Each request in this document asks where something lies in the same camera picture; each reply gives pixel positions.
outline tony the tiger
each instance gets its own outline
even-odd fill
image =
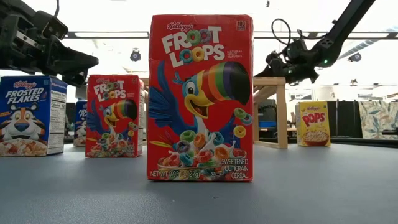
[[[33,114],[37,108],[37,103],[21,108],[11,105],[11,116],[0,124],[0,142],[17,138],[43,142],[45,126]]]

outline cereal box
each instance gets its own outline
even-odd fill
[[[0,156],[63,152],[67,84],[47,76],[5,76],[0,87]]]
[[[327,102],[300,102],[296,104],[295,110],[297,144],[299,146],[330,146]]]
[[[252,180],[252,34],[246,15],[152,18],[148,179]]]
[[[74,146],[86,145],[86,121],[87,116],[87,101],[79,100],[76,103],[76,118],[75,118],[75,139],[73,140]]]
[[[137,75],[90,75],[87,86],[86,156],[142,154],[144,83]]]

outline yellow cereal box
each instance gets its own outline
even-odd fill
[[[327,102],[300,102],[296,104],[295,110],[297,144],[299,146],[330,146]]]

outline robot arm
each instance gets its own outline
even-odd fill
[[[0,69],[61,74],[66,83],[81,86],[98,59],[63,46],[67,33],[56,16],[36,12],[22,0],[0,0],[0,57],[5,59]]]
[[[344,41],[353,31],[375,0],[351,0],[347,8],[329,33],[324,35],[312,49],[307,50],[301,37],[288,43],[281,53],[272,52],[267,56],[268,66],[255,77],[285,77],[287,83],[300,82],[306,78],[314,83],[318,78],[315,67],[327,68],[338,59]]]

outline ceiling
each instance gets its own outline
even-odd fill
[[[149,31],[151,17],[154,14],[249,14],[254,20],[254,30],[269,31],[271,22],[278,17],[285,19],[292,30],[328,31],[331,21],[337,19],[350,0],[201,0],[195,7],[181,4],[181,1],[142,1],[133,0],[60,0],[58,18],[70,31]],[[56,0],[24,0],[35,10],[55,12]],[[355,31],[382,31],[396,25],[398,19],[395,9],[398,1],[377,0]],[[276,24],[276,30],[286,30]],[[343,52],[358,45],[362,40],[347,40]],[[95,55],[100,64],[89,74],[115,74],[133,71],[141,77],[148,77],[148,39],[83,40],[65,39],[63,43],[75,50]],[[316,40],[307,40],[312,47]],[[254,73],[266,66],[265,57],[273,50],[280,50],[276,40],[254,41]],[[132,62],[129,57],[133,48],[139,48],[141,61]],[[395,63],[398,41],[383,40],[361,50],[360,62],[338,61],[333,67],[318,71],[321,76],[317,85],[349,83],[356,78],[359,83],[396,82],[398,76],[390,65]]]

